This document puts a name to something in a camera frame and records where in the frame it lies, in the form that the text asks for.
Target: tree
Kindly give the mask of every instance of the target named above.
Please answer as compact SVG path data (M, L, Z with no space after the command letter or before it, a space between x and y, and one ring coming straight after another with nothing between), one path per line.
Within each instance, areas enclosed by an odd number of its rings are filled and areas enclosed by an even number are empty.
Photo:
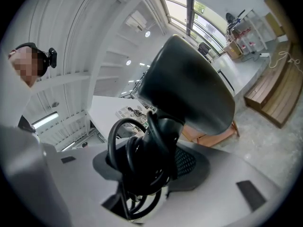
M198 37L198 36L196 35L196 33L194 33L193 31L190 31L190 35L193 36L195 40L196 40L197 37Z
M194 3L194 10L196 10L197 12L203 14L204 9L205 9L205 5L203 5L202 3L199 3L197 1L195 1L195 3ZM198 19L198 14L195 14L195 19L196 20Z

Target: floor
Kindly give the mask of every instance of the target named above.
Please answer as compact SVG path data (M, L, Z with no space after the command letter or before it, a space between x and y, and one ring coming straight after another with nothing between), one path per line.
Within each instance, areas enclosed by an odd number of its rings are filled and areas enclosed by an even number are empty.
M271 42L267 45L269 47L268 51L273 52L276 43ZM250 88L252 86L247 84L252 81L254 76L258 78L267 65L267 58L258 58L258 55L251 54L237 61L232 61L228 55L223 55L212 63L216 70L221 68L233 85L235 92L232 91L223 78L235 99L237 95L239 98L243 98L245 87L248 86ZM240 137L233 135L217 144L214 148L243 158L281 188L287 187L296 176L298 170L301 169L303 162L302 94L295 110L282 129L277 128L258 112L243 107L235 115ZM148 216L136 220L136 223L146 222L153 213L160 209L165 201L166 190L164 190L160 203L154 211ZM146 206L152 202L152 199L153 197L149 196Z
M303 162L303 93L282 129L251 108L235 115L240 137L231 136L214 148L235 154L281 188L291 183Z
M260 69L264 69L264 66L268 64L268 58L259 57L259 54L262 52L272 53L276 47L277 42L270 41L266 44L268 47L267 51L263 50L260 52L256 52L255 54L250 53L237 60L232 60L227 54L224 54L211 63L211 65L217 71L221 69L221 71L230 81L232 87L235 90L234 92L225 80L225 78L222 76L222 74L220 74L222 80L224 81L233 96L236 96L238 93L240 93L243 88L252 80L256 73Z

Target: window frame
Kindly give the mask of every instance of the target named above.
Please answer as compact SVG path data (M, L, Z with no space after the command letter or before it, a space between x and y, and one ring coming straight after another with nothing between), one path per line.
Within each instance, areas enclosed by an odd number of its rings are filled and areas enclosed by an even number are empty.
M194 3L195 3L194 0L187 0L187 4L183 4L176 0L167 0L167 1L170 1L173 3L176 3L180 6L183 6L187 9L187 18L186 18L187 23L186 24L169 14L169 9L167 7L166 0L160 0L160 1L164 8L166 17L169 21L169 24L173 25L174 27L181 30L183 33L187 34L188 36L190 36L191 38L193 38L195 40L195 38L191 35L191 32L194 32L197 36L199 36L203 40L203 42L205 42L209 47L211 47L217 55L219 55L219 56L221 55L221 53L219 53L201 34L199 34L196 30L193 29L193 25L195 24L195 26L197 26L199 29L201 29L206 35L208 35L212 39L212 41L216 45L218 45L218 47L221 50L223 50L224 46L221 44L221 42L215 36L213 36L206 28L204 28L201 24L199 24L198 22L195 21L195 14L197 14L198 16L200 16L201 18L206 20L210 25L212 25L216 30L218 30L223 36L225 36L225 33L222 30L220 30L212 21L205 18L205 16L203 16L203 14L201 14L200 12L198 12L194 9ZM183 28L181 28L180 26L174 24L172 22L172 19L181 23L182 25L184 25L186 27L186 31Z

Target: ceiling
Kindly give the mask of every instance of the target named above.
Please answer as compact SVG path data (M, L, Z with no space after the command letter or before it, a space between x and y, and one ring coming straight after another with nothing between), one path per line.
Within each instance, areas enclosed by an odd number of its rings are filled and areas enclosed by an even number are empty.
M120 96L132 75L140 76L139 62L150 62L143 52L152 47L151 40L163 36L165 21L160 29L144 2L130 9L127 1L27 0L15 16L3 39L4 50L34 42L43 51L53 47L58 52L57 67L37 80L23 113L30 123L58 113L36 130L42 142L62 150L89 135L92 96ZM123 22L135 10L146 19L149 38L146 29L136 32ZM128 59L132 63L126 66Z

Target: white wall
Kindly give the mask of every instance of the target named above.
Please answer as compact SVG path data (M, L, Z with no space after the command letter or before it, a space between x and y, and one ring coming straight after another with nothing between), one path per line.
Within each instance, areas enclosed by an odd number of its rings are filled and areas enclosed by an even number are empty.
M116 112L129 106L137 109L140 106L144 111L144 106L136 99L125 99L119 97L93 96L93 102L89 110L89 116L97 130L108 139L110 129L119 120Z

